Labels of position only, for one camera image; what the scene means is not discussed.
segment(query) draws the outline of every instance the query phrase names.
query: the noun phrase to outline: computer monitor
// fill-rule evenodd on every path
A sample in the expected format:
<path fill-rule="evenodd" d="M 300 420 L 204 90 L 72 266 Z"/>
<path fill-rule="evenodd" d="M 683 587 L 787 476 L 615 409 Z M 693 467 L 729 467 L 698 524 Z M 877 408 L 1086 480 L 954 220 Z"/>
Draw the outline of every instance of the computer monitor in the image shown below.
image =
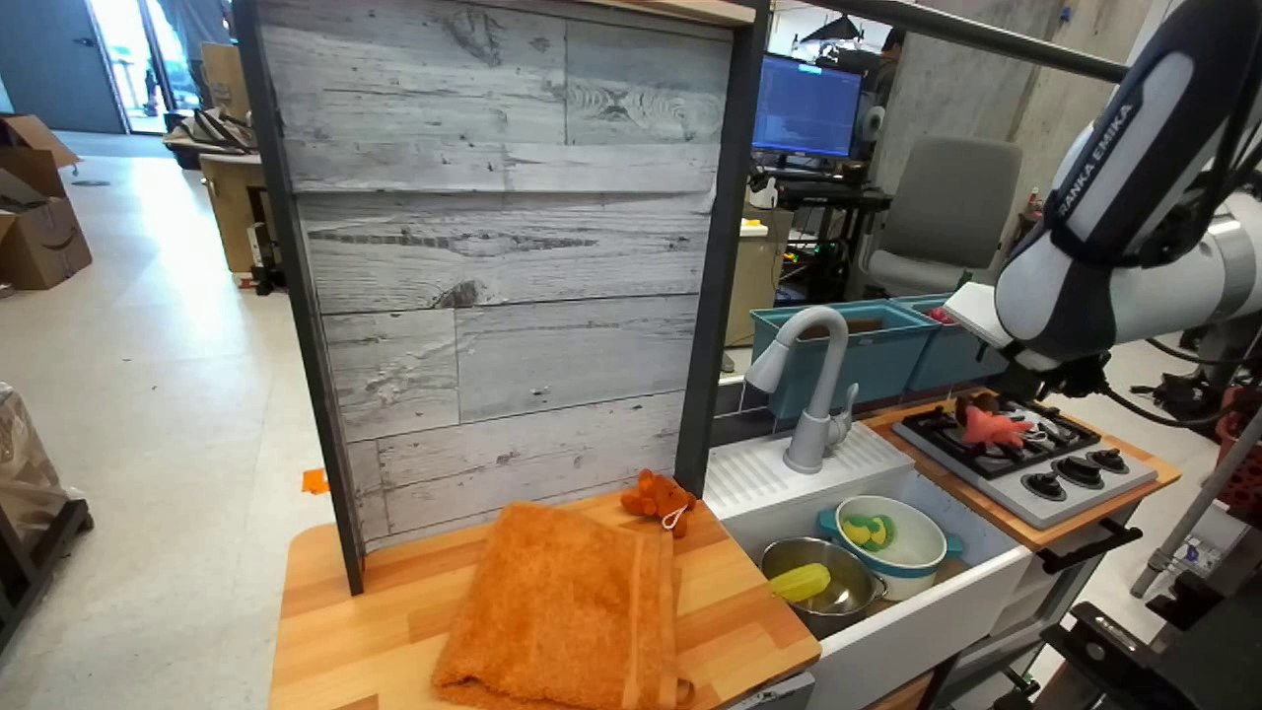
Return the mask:
<path fill-rule="evenodd" d="M 754 149 L 850 158 L 856 112 L 861 76 L 765 57 Z"/>
<path fill-rule="evenodd" d="M 8 98 L 4 78 L 0 78 L 0 116 L 10 116 L 10 98 Z"/>

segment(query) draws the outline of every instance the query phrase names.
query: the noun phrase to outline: sink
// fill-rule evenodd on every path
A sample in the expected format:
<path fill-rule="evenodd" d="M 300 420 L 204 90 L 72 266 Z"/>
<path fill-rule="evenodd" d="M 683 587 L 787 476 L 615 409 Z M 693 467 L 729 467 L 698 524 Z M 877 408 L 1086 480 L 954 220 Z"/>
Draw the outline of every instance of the sink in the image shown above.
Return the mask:
<path fill-rule="evenodd" d="M 812 537 L 816 512 L 850 492 L 898 497 L 963 541 L 963 558 L 944 566 L 933 587 L 819 638 L 810 705 L 866 705 L 998 627 L 1033 566 L 1025 546 L 970 512 L 861 424 L 819 474 L 794 474 L 785 445 L 787 437 L 754 437 L 711 451 L 707 505 L 748 562 L 773 541 Z"/>

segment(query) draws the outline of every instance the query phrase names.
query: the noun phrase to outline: office chair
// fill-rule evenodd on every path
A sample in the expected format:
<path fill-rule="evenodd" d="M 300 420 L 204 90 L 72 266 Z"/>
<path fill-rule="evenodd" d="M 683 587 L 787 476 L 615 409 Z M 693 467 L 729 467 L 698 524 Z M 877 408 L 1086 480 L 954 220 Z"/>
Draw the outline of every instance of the office chair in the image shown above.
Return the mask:
<path fill-rule="evenodd" d="M 949 291 L 998 255 L 1021 149 L 1004 141 L 927 138 L 912 149 L 889 220 L 865 246 L 865 287 Z"/>

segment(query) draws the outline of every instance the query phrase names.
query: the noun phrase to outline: wooden countertop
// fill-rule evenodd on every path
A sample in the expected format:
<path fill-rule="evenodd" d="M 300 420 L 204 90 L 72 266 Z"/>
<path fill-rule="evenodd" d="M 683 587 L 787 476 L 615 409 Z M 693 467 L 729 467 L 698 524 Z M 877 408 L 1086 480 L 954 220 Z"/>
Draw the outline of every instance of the wooden countertop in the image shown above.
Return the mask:
<path fill-rule="evenodd" d="M 573 505 L 602 524 L 639 524 L 615 497 Z M 464 601 L 486 527 L 440 531 L 365 558 L 365 591 L 347 595 L 334 527 L 306 527 L 289 547 L 275 631 L 275 710 L 413 710 L 440 705 L 431 671 Z M 678 541 L 678 671 L 698 705 L 816 662 L 819 642 L 765 587 L 754 562 L 707 505 Z"/>
<path fill-rule="evenodd" d="M 1150 467 L 1150 470 L 1157 470 L 1157 480 L 1149 480 L 1149 485 L 1138 485 L 1138 488 L 1129 488 L 1129 492 L 1120 492 L 1120 497 L 1109 497 L 1109 501 L 1099 501 L 1098 508 L 1075 512 L 1075 516 L 1070 516 L 1070 521 L 1062 521 L 1062 524 L 1054 524 L 1054 527 L 1033 527 L 1033 524 L 1025 524 L 1019 512 L 1009 512 L 1004 505 L 998 505 L 998 501 L 987 497 L 981 488 L 967 485 L 963 476 L 954 476 L 949 470 L 944 470 L 937 462 L 932 462 L 927 453 L 920 453 L 913 445 L 908 445 L 908 443 L 895 434 L 895 426 L 898 426 L 908 416 L 933 409 L 933 408 L 944 408 L 944 403 L 892 408 L 892 409 L 881 409 L 881 416 L 873 416 L 873 420 L 865 420 L 865 424 L 866 424 L 877 434 L 882 434 L 892 445 L 898 445 L 898 451 L 913 462 L 913 470 L 927 474 L 937 488 L 948 488 L 948 492 L 954 492 L 959 501 L 967 501 L 975 512 L 981 512 L 987 521 L 992 521 L 992 524 L 1004 527 L 1009 537 L 1019 537 L 1025 547 L 1054 547 L 1055 541 L 1063 541 L 1063 537 L 1074 537 L 1074 531 L 1086 531 L 1086 527 L 1094 527 L 1098 521 L 1103 521 L 1103 516 L 1112 516 L 1112 512 L 1120 512 L 1120 508 L 1132 508 L 1137 501 L 1144 501 L 1144 497 L 1150 497 L 1150 492 L 1159 492 L 1159 488 L 1167 488 L 1167 485 L 1178 480 L 1178 470 L 1175 470 L 1170 462 L 1165 462 L 1165 456 L 1157 456 L 1157 453 L 1149 453 L 1149 451 L 1129 445 L 1125 437 L 1112 437 L 1112 434 L 1088 426 L 1088 430 L 1099 434 L 1103 445 L 1112 445 L 1112 451 L 1120 451 L 1120 453 Z"/>

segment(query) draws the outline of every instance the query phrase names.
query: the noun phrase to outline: stove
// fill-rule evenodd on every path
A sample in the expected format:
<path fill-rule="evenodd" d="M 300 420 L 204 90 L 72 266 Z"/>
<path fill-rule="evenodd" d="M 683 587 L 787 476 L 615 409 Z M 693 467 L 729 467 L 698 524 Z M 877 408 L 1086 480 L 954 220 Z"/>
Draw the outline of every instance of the stove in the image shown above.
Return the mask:
<path fill-rule="evenodd" d="M 898 437 L 1033 527 L 1054 527 L 1157 476 L 1137 456 L 1099 445 L 1098 430 L 1062 420 L 1062 409 L 1002 403 L 1002 416 L 1029 424 L 1021 445 L 967 445 L 959 420 L 944 408 L 903 420 Z"/>

